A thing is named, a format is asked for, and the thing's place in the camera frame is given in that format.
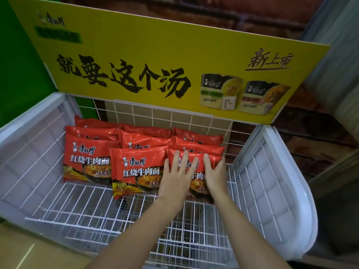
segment floor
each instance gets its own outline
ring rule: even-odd
[[[82,269],[90,258],[65,249],[46,239],[18,229],[7,222],[0,224],[0,261],[2,269]]]

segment yellow advertising board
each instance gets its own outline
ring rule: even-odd
[[[44,0],[9,0],[60,91],[270,124],[329,49]]]

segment forearm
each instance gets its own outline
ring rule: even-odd
[[[240,268],[290,268],[252,226],[228,194],[216,198],[215,204]]]
[[[104,249],[86,269],[141,268],[153,245],[174,216],[173,210],[156,199],[147,211]]]

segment green wall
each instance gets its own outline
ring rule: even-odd
[[[0,0],[0,22],[2,127],[56,91],[56,88],[7,0]]]

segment finger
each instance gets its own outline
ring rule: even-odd
[[[217,164],[215,170],[222,169],[222,168],[224,168],[224,166],[225,166],[225,158],[222,157],[221,161]]]
[[[169,174],[169,159],[166,158],[163,165],[163,175]]]
[[[180,156],[180,152],[177,150],[173,156],[171,174],[178,172],[178,159],[180,158],[179,156]]]
[[[196,172],[197,164],[198,164],[198,157],[195,157],[192,161],[191,167],[187,171],[187,177],[189,177],[190,180],[192,179],[193,175]]]
[[[185,150],[183,152],[181,167],[178,170],[178,172],[180,172],[181,174],[184,174],[186,172],[187,162],[188,162],[188,153],[189,153],[188,150]]]
[[[209,159],[208,154],[203,155],[203,163],[204,163],[204,171],[205,172],[212,171],[211,160]]]

